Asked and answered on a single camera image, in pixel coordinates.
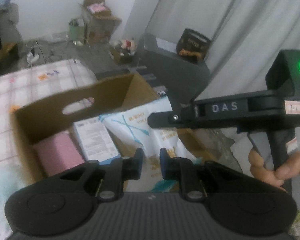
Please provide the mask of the right hand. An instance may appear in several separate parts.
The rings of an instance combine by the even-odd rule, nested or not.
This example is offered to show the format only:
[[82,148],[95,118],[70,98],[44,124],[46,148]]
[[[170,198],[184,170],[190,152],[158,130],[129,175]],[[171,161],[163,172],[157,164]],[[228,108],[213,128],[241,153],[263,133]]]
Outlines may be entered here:
[[285,180],[300,175],[300,151],[295,152],[275,171],[264,166],[264,159],[252,149],[249,153],[250,172],[254,178],[283,189]]

